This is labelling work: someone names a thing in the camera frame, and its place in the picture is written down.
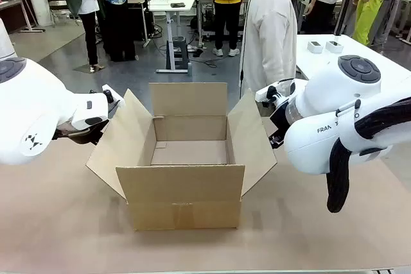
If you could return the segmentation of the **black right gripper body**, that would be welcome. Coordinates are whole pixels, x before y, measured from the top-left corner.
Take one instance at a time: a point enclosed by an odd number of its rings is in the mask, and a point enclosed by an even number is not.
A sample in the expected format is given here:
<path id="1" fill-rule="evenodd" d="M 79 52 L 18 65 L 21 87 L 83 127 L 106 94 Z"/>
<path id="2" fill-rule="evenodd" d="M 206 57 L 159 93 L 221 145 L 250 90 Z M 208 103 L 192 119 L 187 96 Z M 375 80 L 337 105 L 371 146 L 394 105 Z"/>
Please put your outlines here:
<path id="1" fill-rule="evenodd" d="M 270 116 L 271 122 L 277 128 L 277 130 L 268 137 L 273 149 L 278 149 L 283 145 L 285 134 L 290 127 L 290 124 L 286 118 L 287 106 L 288 99 L 279 104 L 274 113 Z"/>

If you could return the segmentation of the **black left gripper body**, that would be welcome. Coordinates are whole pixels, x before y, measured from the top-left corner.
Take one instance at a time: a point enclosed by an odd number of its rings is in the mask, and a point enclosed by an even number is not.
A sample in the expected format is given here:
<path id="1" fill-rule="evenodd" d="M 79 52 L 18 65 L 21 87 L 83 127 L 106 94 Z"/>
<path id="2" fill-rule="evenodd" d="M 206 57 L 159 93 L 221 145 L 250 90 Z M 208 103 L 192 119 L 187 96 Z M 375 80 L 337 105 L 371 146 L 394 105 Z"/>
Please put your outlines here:
<path id="1" fill-rule="evenodd" d="M 88 118 L 79 121 L 70 119 L 57 126 L 53 140 L 66 138 L 77 144 L 97 145 L 103 135 L 102 130 L 108 123 L 108 119 L 102 118 Z"/>

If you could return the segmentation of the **brown cardboard box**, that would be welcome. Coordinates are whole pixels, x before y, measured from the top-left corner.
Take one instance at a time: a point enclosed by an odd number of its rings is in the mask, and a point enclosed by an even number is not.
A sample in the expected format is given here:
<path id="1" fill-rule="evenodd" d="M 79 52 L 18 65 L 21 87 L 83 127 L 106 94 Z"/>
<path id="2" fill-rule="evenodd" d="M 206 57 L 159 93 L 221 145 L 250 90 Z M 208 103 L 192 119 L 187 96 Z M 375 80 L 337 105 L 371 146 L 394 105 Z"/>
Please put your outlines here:
<path id="1" fill-rule="evenodd" d="M 236 228 L 241 200 L 275 165 L 253 93 L 227 107 L 226 83 L 128 90 L 87 167 L 127 202 L 135 230 Z"/>

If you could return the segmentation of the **white side table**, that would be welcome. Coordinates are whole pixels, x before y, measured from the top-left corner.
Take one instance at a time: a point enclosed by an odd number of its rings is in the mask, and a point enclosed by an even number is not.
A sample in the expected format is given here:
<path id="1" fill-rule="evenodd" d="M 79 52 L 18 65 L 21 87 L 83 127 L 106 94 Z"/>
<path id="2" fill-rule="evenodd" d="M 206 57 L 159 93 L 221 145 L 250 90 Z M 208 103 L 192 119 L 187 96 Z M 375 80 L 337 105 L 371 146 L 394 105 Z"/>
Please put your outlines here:
<path id="1" fill-rule="evenodd" d="M 313 54 L 308 50 L 308 42 L 318 42 L 323 51 Z M 343 46 L 341 54 L 331 53 L 326 49 L 326 43 L 335 41 Z M 386 86 L 396 81 L 407 79 L 411 71 L 389 60 L 387 57 L 358 43 L 346 35 L 335 36 L 332 34 L 298 35 L 297 36 L 297 67 L 310 79 L 319 69 L 325 67 L 330 61 L 337 60 L 341 55 L 358 55 L 371 60 L 381 72 L 382 85 Z"/>

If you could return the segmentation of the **person in white cardigan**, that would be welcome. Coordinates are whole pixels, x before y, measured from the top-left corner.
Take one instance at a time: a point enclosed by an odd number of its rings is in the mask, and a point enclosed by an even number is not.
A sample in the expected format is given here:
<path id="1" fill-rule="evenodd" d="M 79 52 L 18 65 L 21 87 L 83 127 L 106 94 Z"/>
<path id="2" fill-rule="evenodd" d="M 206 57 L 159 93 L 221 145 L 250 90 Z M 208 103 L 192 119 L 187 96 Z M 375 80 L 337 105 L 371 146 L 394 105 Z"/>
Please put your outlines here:
<path id="1" fill-rule="evenodd" d="M 275 82 L 289 96 L 296 74 L 297 19 L 292 0 L 249 0 L 240 85 L 257 92 Z"/>

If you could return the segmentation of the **grey step stool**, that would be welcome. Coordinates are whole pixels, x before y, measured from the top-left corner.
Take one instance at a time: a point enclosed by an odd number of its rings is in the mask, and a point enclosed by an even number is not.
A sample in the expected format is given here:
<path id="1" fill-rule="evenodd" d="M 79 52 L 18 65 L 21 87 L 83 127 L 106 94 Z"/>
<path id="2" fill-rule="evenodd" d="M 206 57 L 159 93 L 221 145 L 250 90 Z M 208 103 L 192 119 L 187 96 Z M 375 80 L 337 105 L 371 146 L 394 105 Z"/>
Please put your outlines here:
<path id="1" fill-rule="evenodd" d="M 186 38 L 182 36 L 173 37 L 174 64 L 176 69 L 189 69 L 189 55 Z"/>

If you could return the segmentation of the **black stand pole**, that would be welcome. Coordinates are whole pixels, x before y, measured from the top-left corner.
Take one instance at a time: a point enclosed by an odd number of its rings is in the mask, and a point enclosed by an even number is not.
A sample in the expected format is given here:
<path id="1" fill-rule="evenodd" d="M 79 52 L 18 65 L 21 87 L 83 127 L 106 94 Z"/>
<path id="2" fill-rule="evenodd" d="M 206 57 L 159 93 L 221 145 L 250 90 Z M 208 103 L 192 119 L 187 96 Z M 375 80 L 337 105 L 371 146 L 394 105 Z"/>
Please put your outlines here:
<path id="1" fill-rule="evenodd" d="M 353 0 L 343 0 L 341 10 L 338 15 L 337 24 L 335 26 L 334 35 L 340 36 L 344 34 L 349 27 L 349 23 L 353 18 L 354 4 Z"/>

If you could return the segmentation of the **person in grey trousers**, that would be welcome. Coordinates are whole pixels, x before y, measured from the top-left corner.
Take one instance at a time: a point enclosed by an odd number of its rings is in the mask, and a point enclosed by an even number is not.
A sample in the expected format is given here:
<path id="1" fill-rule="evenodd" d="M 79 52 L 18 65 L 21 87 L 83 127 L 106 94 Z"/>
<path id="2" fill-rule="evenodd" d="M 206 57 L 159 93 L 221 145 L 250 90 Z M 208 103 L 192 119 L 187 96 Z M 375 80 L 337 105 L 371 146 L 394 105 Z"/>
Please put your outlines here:
<path id="1" fill-rule="evenodd" d="M 400 0 L 385 0 L 378 12 L 376 22 L 378 29 L 375 32 L 372 48 L 383 54 L 384 45 L 394 24 Z"/>

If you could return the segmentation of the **white height-adjustable desk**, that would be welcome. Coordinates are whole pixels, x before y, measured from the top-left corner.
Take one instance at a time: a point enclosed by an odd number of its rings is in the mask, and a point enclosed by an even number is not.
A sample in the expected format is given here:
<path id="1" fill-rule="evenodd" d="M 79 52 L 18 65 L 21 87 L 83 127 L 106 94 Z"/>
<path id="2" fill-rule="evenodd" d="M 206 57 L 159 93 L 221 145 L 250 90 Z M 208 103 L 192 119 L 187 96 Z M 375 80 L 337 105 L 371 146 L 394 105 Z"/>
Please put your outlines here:
<path id="1" fill-rule="evenodd" d="M 166 45 L 166 68 L 158 69 L 156 73 L 166 74 L 189 74 L 191 72 L 191 62 L 189 62 L 188 70 L 180 70 L 175 68 L 174 64 L 174 52 L 173 52 L 173 33 L 172 33 L 172 22 L 173 19 L 171 15 L 173 13 L 177 16 L 177 30 L 180 27 L 180 13 L 188 12 L 192 9 L 195 0 L 169 0 L 167 2 L 160 0 L 150 0 L 148 3 L 149 10 L 153 13 L 164 12 L 166 14 L 166 29 L 167 29 L 167 45 Z M 172 8 L 171 3 L 184 3 L 186 6 L 184 8 Z"/>

